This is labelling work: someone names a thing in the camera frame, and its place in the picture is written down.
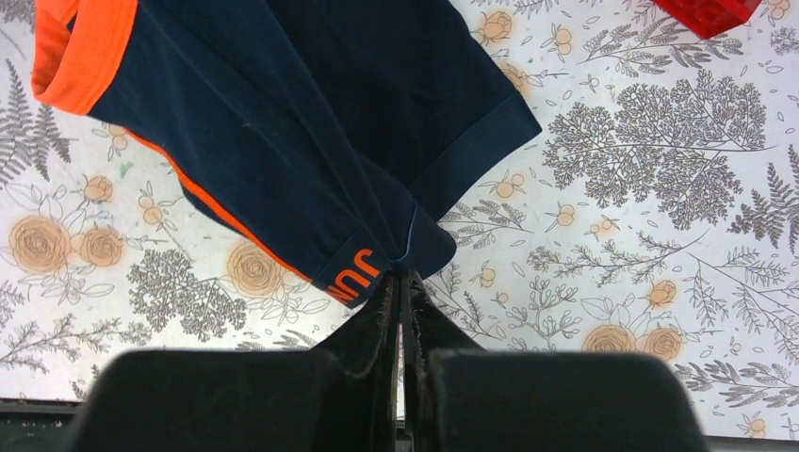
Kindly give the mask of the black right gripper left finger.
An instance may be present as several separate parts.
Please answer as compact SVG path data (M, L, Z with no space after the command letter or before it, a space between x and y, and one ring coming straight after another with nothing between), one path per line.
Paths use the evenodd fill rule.
M361 309L315 346L334 359L317 451L393 451L399 366L399 278L383 276Z

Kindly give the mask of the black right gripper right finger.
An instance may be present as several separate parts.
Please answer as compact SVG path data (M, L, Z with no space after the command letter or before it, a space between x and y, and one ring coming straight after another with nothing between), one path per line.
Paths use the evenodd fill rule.
M433 451L437 433L429 382L431 355L437 349L482 347L434 305L414 271L402 278L402 348L405 429L414 451Z

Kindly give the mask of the navy orange boxer underwear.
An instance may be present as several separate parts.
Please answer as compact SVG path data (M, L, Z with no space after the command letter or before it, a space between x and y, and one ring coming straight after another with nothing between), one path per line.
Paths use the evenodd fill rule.
M542 129L448 1L39 1L42 103L126 129L188 200L355 307Z

